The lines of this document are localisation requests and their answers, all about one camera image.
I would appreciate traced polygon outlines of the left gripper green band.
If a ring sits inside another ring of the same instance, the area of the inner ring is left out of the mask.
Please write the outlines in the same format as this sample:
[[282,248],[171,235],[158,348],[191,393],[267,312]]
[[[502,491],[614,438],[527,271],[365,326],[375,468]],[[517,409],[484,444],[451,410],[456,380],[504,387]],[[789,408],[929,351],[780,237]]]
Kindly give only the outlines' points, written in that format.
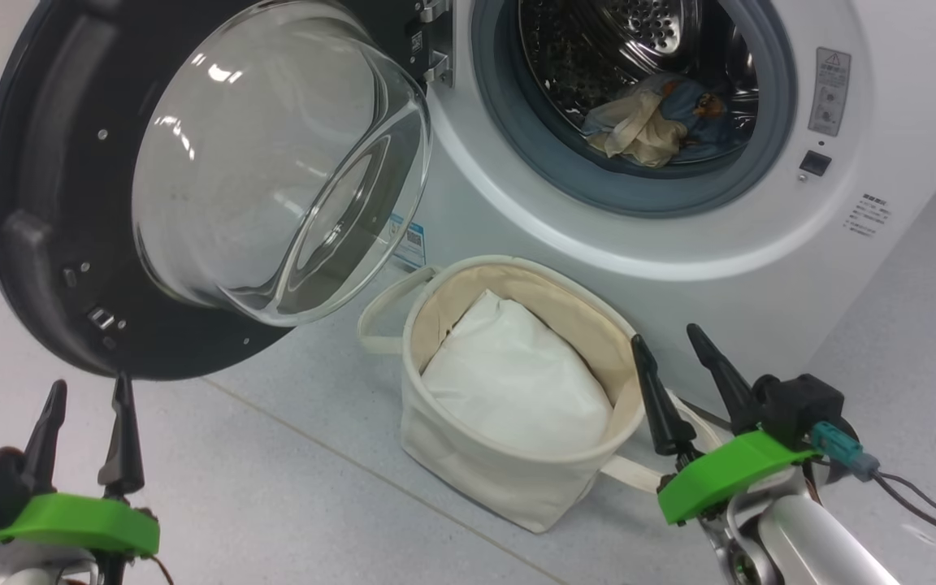
[[10,526],[0,528],[0,542],[23,540],[134,557],[158,553],[159,522],[127,502],[107,499],[133,495],[145,486],[137,409],[126,371],[116,377],[112,409],[114,426],[97,474],[104,497],[53,493],[57,440],[67,411],[67,382],[54,381],[24,449],[22,480],[35,497]]

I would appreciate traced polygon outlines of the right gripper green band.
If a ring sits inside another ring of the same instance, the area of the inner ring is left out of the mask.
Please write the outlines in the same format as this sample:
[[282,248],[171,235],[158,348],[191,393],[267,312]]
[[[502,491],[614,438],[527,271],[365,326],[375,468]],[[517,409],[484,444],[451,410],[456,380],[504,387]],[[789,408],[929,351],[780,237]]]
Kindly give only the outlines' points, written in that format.
[[631,338],[640,396],[655,453],[664,457],[699,457],[657,493],[662,515],[669,525],[698,518],[752,485],[820,454],[813,448],[794,451],[765,431],[756,430],[761,415],[752,386],[698,323],[688,323],[686,333],[699,362],[712,375],[736,437],[699,457],[692,444],[697,432],[681,418],[658,375],[657,360],[640,334]]

